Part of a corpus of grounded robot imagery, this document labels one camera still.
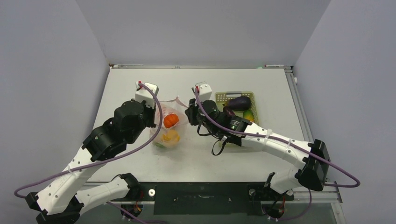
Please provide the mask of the clear zip top bag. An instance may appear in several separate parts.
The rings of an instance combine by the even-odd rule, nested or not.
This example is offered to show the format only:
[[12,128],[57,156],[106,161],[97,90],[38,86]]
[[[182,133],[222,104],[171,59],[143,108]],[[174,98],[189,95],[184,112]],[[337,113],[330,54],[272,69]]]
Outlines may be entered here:
[[185,134],[185,127],[188,124],[185,110],[187,105],[176,97],[172,100],[160,102],[162,108],[163,122],[159,134],[152,143],[158,148],[175,148]]

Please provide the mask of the orange tangerine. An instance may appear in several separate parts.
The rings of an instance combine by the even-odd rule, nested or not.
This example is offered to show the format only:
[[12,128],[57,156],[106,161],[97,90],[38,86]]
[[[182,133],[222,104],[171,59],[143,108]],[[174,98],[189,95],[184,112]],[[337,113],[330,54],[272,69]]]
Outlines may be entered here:
[[170,113],[163,119],[165,128],[171,128],[179,122],[179,117],[175,113]]

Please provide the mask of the beige plastic basket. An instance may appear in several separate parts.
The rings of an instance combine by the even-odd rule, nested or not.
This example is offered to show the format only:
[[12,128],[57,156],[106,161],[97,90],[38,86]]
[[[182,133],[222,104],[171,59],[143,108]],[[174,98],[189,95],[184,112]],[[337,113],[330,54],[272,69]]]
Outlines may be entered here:
[[[253,112],[253,114],[254,114],[254,117],[255,117],[255,122],[254,123],[259,125],[259,115],[258,115],[258,112],[257,112],[257,107],[256,107],[256,103],[255,103],[255,96],[254,96],[253,92],[251,92],[251,91],[216,92],[215,93],[215,102],[216,102],[216,105],[219,108],[219,110],[222,110],[223,107],[227,105],[227,101],[228,100],[231,100],[233,98],[237,98],[237,97],[240,97],[240,96],[246,96],[246,97],[249,97],[251,99],[252,105],[251,105],[249,110],[251,110]],[[233,110],[233,111],[236,114],[236,116],[243,118],[243,112],[244,111],[236,111],[236,110]],[[223,127],[231,129],[230,125],[227,124],[225,121],[222,121],[221,123],[218,122],[218,123],[221,124]],[[229,150],[235,150],[235,151],[239,150],[237,148],[241,148],[241,150],[242,150],[242,148],[246,149],[246,150],[253,150],[252,147],[250,147],[250,146],[243,146],[243,145],[242,146],[238,146],[238,145],[232,144],[232,143],[227,143],[225,145],[225,149],[227,149],[227,150],[228,149]]]

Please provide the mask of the long purple eggplant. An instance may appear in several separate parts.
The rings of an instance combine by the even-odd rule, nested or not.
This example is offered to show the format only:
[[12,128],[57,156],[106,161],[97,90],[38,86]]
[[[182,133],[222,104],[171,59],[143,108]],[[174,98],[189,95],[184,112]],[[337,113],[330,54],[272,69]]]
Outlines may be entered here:
[[228,106],[224,106],[224,107],[223,107],[223,113],[224,113],[226,116],[228,116],[228,117],[233,117],[233,116],[236,115],[236,114],[234,113],[234,111],[233,111],[231,108],[229,108]]

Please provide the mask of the green cabbage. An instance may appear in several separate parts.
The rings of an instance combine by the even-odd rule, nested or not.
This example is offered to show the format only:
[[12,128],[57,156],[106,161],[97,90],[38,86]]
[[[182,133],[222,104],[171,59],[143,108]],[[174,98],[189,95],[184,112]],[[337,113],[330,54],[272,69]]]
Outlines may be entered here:
[[166,148],[166,146],[163,144],[163,142],[156,142],[155,145],[159,148]]

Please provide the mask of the orange green mango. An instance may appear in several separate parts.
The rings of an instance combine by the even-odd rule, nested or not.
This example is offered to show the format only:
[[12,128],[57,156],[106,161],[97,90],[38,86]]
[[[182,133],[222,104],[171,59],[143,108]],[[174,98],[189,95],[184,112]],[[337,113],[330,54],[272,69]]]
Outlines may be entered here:
[[245,110],[243,112],[243,118],[249,120],[250,122],[255,122],[255,117],[251,110]]

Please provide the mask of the orange bell pepper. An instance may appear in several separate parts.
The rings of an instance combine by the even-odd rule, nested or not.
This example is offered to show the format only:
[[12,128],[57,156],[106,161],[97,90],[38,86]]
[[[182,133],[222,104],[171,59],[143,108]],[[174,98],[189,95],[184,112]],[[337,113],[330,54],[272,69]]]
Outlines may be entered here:
[[162,142],[166,147],[174,147],[180,141],[180,135],[177,130],[170,129],[162,135]]

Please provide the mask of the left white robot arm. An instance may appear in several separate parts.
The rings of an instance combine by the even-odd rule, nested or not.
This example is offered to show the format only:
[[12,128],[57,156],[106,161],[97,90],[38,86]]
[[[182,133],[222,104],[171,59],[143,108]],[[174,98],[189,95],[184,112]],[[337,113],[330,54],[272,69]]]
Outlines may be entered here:
[[114,199],[128,201],[141,195],[141,185],[131,174],[120,174],[106,183],[82,190],[82,186],[102,166],[93,166],[125,151],[147,127],[155,127],[155,106],[146,101],[130,100],[114,111],[114,116],[93,129],[82,147],[57,177],[45,189],[29,193],[25,200],[29,208],[39,212],[39,224],[73,224],[85,212]]

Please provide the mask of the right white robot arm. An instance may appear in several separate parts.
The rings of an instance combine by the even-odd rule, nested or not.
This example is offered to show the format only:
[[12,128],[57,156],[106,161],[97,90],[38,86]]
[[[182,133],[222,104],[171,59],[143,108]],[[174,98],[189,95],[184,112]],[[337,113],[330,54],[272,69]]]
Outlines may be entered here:
[[196,99],[190,99],[185,114],[192,126],[204,126],[207,135],[218,139],[222,148],[228,143],[254,148],[292,165],[289,170],[268,175],[264,186],[268,199],[275,200],[297,187],[323,190],[330,161],[323,142],[298,141],[276,134],[247,119],[220,111],[212,100],[198,104]]

